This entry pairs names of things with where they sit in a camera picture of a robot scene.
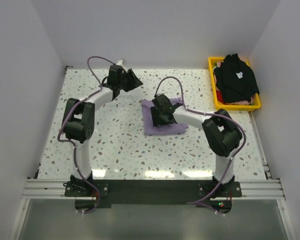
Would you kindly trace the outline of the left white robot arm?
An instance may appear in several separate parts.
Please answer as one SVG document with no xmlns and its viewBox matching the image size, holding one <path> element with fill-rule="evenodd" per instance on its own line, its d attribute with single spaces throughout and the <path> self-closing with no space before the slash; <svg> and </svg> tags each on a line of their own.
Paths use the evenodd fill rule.
<svg viewBox="0 0 300 240">
<path fill-rule="evenodd" d="M 132 69 L 126 68 L 121 59 L 110 66 L 108 76 L 100 83 L 99 90 L 80 99 L 67 100 L 57 140 L 73 145 L 72 175 L 81 179 L 75 189 L 82 196 L 89 196 L 94 190 L 94 184 L 88 178 L 93 172 L 90 165 L 89 140 L 95 130 L 96 110 L 114 101 L 121 91 L 130 92 L 142 85 L 142 81 Z"/>
</svg>

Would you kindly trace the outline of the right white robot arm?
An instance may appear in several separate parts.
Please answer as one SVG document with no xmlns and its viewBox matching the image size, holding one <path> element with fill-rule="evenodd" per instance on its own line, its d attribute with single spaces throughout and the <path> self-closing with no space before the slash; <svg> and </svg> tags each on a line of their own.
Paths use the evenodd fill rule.
<svg viewBox="0 0 300 240">
<path fill-rule="evenodd" d="M 247 141 L 243 128 L 225 109 L 203 112 L 189 109 L 184 102 L 172 103 L 164 94 L 155 96 L 150 108 L 155 127 L 186 124 L 203 130 L 208 146 L 215 154 L 213 192 L 220 197 L 230 190 L 235 179 L 234 158 Z"/>
</svg>

